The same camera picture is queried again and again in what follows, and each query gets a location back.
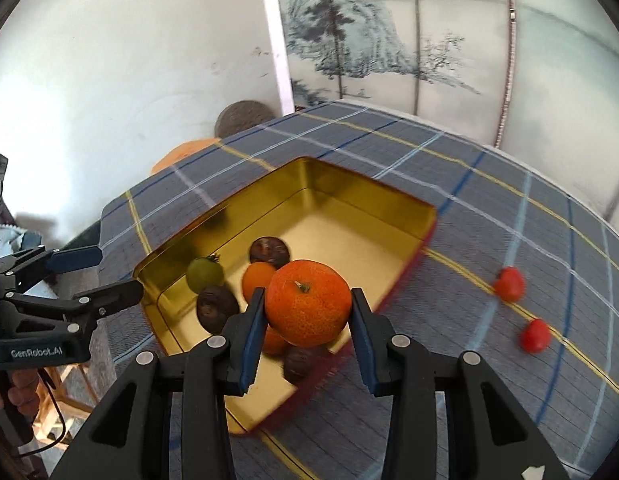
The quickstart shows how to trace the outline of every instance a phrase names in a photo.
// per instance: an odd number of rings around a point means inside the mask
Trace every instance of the screw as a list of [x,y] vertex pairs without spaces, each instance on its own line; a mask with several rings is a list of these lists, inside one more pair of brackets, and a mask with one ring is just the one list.
[[213,335],[209,339],[207,339],[207,345],[210,348],[220,348],[225,346],[227,340],[222,335]]
[[145,350],[136,356],[136,362],[139,365],[148,365],[154,360],[154,354]]
[[480,363],[480,355],[476,352],[465,352],[463,354],[463,361],[468,365],[475,366]]
[[391,344],[398,348],[407,348],[411,341],[406,335],[396,334],[391,338]]

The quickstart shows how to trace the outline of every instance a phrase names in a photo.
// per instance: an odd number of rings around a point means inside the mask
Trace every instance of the blue gripper pad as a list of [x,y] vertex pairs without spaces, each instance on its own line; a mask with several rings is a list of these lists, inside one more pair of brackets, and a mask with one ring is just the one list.
[[246,394],[249,386],[254,384],[256,380],[256,370],[260,360],[260,350],[265,338],[265,330],[267,328],[267,319],[265,318],[264,310],[264,288],[256,288],[252,295],[246,314],[251,314],[255,309],[254,317],[246,335],[242,364],[240,370],[240,379],[238,386],[242,394]]
[[376,397],[392,395],[387,343],[396,332],[385,316],[372,313],[361,288],[352,288],[349,324],[361,377],[369,393]]
[[71,272],[72,270],[94,267],[102,260],[102,251],[96,245],[80,247],[67,251],[53,253],[47,260],[46,267],[56,274]]
[[[367,301],[365,301],[363,308],[369,310]],[[373,394],[379,384],[379,378],[376,375],[374,348],[354,290],[352,290],[352,313],[350,314],[349,325],[350,332],[352,333],[353,349],[356,352],[356,359],[361,370],[361,378],[363,378],[363,383],[367,386],[369,393]]]

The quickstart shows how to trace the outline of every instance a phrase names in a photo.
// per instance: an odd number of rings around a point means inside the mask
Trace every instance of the cloth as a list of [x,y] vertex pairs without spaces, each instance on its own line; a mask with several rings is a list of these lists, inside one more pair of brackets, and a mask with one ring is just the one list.
[[[439,212],[429,256],[389,302],[395,329],[430,351],[478,350],[574,478],[598,468],[619,436],[619,238],[602,219],[493,150],[342,102],[223,142],[225,149],[212,146],[189,156],[103,210],[103,284],[131,276],[147,252],[298,156],[358,171]],[[518,267],[527,280],[516,308],[491,294],[490,284],[506,265]],[[526,316],[545,319],[569,345],[554,338],[542,354],[524,353],[518,336]],[[141,307],[106,323],[118,373],[143,349],[161,351]],[[446,478],[443,400],[439,405],[439,478]],[[350,359],[273,437],[316,478],[377,479],[390,408],[390,399],[367,393]],[[295,478],[270,449],[260,437],[233,438],[238,478]]]

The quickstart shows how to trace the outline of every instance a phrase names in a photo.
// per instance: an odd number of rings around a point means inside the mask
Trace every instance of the brown disc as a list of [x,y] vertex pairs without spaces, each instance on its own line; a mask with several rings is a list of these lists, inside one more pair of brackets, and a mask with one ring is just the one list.
[[214,136],[225,139],[275,119],[272,110],[258,101],[239,101],[225,108],[214,126]]

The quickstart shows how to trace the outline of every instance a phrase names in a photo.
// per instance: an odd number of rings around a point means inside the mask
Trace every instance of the cherry tomato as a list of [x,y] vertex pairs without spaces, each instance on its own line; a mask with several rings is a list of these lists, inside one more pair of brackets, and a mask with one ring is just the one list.
[[505,267],[494,282],[494,294],[503,301],[518,301],[525,295],[525,278],[515,267]]
[[551,342],[551,332],[542,319],[533,319],[521,334],[521,346],[530,354],[542,352]]

